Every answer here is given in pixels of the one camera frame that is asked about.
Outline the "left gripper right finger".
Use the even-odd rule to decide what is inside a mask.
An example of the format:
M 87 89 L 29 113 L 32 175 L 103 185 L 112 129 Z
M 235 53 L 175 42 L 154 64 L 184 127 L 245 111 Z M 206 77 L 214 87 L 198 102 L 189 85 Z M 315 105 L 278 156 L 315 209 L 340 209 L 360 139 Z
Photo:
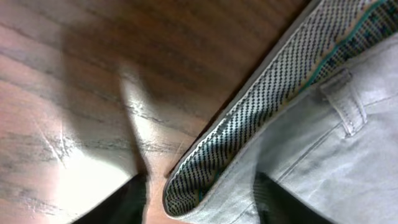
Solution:
M 256 172 L 253 194 L 260 224 L 331 224 L 265 173 Z

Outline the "grey shorts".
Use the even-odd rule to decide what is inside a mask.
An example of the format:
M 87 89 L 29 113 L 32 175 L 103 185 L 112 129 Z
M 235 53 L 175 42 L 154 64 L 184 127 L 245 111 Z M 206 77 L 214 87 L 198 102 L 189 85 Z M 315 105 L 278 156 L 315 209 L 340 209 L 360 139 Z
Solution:
M 260 223 L 256 172 L 331 223 L 397 222 L 397 1 L 312 1 L 164 187 L 187 223 Z

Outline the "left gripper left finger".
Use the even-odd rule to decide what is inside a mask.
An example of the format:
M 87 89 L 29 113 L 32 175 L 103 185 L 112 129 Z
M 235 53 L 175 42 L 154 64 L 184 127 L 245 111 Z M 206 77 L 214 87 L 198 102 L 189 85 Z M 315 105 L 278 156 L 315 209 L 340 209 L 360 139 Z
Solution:
M 73 224 L 141 224 L 147 202 L 147 176 L 137 174 Z

